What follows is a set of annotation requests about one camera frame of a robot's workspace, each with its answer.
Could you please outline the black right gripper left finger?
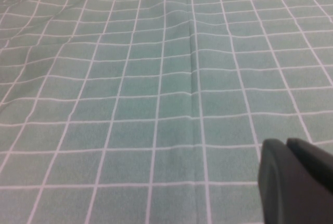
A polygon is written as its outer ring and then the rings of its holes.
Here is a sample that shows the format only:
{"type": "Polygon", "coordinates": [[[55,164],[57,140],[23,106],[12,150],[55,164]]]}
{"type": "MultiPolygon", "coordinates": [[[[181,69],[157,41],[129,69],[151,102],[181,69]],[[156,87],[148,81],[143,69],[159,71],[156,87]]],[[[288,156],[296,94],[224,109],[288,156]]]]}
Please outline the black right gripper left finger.
{"type": "Polygon", "coordinates": [[[332,223],[332,177],[314,177],[286,143],[266,139],[262,145],[258,186],[264,223],[332,223]]]}

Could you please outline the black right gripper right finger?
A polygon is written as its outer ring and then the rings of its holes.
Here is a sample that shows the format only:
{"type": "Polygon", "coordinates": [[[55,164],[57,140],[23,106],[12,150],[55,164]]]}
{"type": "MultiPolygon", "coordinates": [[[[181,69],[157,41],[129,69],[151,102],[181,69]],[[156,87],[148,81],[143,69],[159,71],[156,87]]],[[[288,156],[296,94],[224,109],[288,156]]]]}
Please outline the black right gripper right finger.
{"type": "Polygon", "coordinates": [[[286,144],[314,177],[332,177],[332,154],[298,138],[289,138],[286,144]]]}

